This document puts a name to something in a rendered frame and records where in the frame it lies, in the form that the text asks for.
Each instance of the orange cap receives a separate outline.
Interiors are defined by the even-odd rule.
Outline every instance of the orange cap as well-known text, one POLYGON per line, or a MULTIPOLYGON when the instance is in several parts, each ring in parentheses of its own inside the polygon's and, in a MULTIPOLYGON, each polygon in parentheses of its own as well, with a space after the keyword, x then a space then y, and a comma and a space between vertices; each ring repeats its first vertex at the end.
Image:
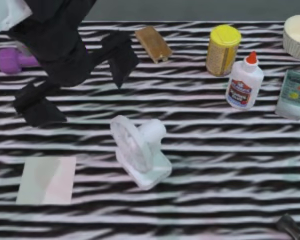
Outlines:
POLYGON ((256 51, 253 51, 250 53, 250 55, 246 58, 246 62, 248 64, 256 64, 257 63, 257 53, 256 51))

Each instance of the yellow container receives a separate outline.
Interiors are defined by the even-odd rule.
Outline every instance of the yellow container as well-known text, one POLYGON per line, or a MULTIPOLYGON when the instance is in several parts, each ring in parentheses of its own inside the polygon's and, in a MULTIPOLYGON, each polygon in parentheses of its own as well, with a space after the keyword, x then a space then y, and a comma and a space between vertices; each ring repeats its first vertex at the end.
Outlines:
POLYGON ((209 73, 220 77, 231 72, 241 38, 241 33, 236 28, 226 24, 211 31, 205 63, 209 73))

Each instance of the white glue bottle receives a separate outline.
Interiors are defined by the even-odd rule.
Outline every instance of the white glue bottle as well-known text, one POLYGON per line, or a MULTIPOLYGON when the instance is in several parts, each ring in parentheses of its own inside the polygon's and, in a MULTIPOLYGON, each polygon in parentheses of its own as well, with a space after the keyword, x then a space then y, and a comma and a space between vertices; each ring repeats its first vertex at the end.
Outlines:
POLYGON ((265 77, 258 63, 257 54, 253 51, 243 61, 233 64, 225 94, 232 107, 249 110, 254 106, 265 77))

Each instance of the gray wall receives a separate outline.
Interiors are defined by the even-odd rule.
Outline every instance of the gray wall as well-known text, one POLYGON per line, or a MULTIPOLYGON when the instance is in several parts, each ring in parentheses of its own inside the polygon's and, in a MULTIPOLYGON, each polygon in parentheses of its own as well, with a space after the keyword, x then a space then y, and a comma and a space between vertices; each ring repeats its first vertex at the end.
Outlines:
POLYGON ((87 20, 283 21, 300 14, 300 0, 97 0, 87 20))

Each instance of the black and white striped surface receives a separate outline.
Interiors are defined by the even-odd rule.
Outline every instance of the black and white striped surface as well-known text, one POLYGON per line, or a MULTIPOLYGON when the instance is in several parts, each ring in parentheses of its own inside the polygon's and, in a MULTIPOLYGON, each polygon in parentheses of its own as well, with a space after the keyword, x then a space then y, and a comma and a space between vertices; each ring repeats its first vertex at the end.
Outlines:
MULTIPOLYGON (((300 223, 300 121, 274 114, 287 69, 283 22, 231 22, 243 36, 238 60, 257 51, 265 79, 255 107, 231 108, 226 77, 207 73, 209 33, 222 22, 85 22, 89 50, 114 30, 154 25, 173 50, 155 65, 133 36, 141 63, 121 91, 108 65, 49 97, 68 123, 42 129, 15 118, 15 91, 45 73, 0 73, 0 240, 288 240, 275 221, 300 223), (172 175, 141 191, 115 159, 110 120, 164 122, 172 175), (79 155, 69 206, 16 206, 25 158, 79 155)), ((0 48, 13 42, 0 34, 0 48)))

